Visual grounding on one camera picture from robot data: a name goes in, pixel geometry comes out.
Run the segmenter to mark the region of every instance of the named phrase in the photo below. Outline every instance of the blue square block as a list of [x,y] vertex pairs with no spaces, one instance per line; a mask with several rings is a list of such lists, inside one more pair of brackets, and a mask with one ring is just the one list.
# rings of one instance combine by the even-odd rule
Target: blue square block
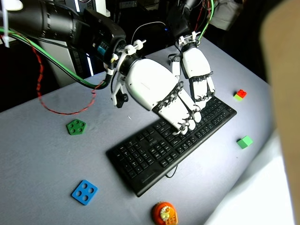
[[92,200],[97,190],[98,188],[95,185],[89,183],[87,180],[83,180],[72,193],[72,197],[81,204],[87,205],[90,200]]

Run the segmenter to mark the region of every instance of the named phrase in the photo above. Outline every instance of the blurry brown surface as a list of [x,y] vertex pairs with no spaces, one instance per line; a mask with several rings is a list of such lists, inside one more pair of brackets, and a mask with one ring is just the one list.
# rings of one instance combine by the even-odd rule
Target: blurry brown surface
[[286,0],[272,11],[261,37],[295,223],[300,224],[300,1]]

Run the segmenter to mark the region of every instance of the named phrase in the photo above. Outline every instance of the tabletop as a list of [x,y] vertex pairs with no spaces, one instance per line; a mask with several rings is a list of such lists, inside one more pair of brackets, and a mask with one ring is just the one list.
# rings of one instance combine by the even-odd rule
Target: tabletop
[[[237,115],[184,159],[171,179],[162,178],[139,198],[105,155],[158,120],[132,97],[118,109],[106,88],[97,91],[94,105],[79,115],[51,113],[38,99],[0,113],[1,224],[150,225],[150,211],[159,201],[175,206],[180,224],[203,224],[266,143],[274,125],[270,86],[204,38],[200,49],[214,72],[216,96]],[[170,69],[167,56],[177,51],[172,46],[147,58]],[[104,76],[89,81],[98,83]],[[190,92],[187,80],[185,89]],[[247,92],[242,101],[233,97],[239,89]],[[43,96],[50,108],[68,113],[85,107],[90,98],[90,89],[78,83]],[[66,125],[74,119],[86,122],[84,134],[68,134]],[[236,141],[246,135],[254,142],[242,150]],[[87,206],[71,196],[82,180],[98,188]]]

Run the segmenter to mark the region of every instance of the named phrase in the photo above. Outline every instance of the lime green block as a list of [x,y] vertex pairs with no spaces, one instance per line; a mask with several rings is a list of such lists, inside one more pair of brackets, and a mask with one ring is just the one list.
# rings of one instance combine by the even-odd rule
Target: lime green block
[[237,94],[235,94],[235,96],[234,96],[237,100],[239,100],[239,101],[241,101],[241,100],[243,100],[243,98],[242,97],[240,97],[240,96],[238,96]]
[[73,120],[67,124],[67,130],[71,135],[81,135],[84,132],[86,123],[81,120]]
[[252,139],[249,136],[245,136],[238,141],[239,146],[244,149],[253,143]]

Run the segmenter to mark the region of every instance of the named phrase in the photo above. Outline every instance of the white fabric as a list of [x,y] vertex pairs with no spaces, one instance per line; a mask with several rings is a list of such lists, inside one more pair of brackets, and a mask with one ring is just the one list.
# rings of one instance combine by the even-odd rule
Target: white fabric
[[234,0],[220,0],[219,2],[220,5],[216,7],[210,24],[222,30],[229,30],[243,9],[243,5]]
[[295,224],[277,132],[205,223],[220,224]]

